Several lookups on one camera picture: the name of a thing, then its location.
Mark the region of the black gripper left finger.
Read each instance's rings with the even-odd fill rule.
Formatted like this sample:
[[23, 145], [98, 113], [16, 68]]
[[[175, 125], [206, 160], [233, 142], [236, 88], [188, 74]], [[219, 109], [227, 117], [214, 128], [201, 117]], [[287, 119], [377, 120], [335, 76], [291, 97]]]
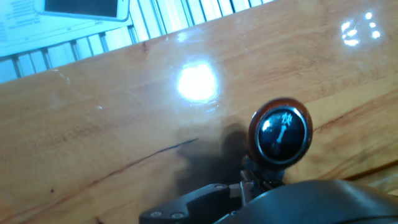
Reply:
[[241, 181], [210, 184], [139, 215], [140, 224], [216, 223], [234, 215], [260, 193], [254, 176], [257, 165], [246, 156]]

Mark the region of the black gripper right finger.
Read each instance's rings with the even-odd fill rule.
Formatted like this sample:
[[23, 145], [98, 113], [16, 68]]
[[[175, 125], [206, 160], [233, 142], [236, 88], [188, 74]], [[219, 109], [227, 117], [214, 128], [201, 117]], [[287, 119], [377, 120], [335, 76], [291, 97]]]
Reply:
[[258, 174], [259, 186], [262, 190], [272, 190], [285, 185], [283, 182], [285, 170], [263, 169]]

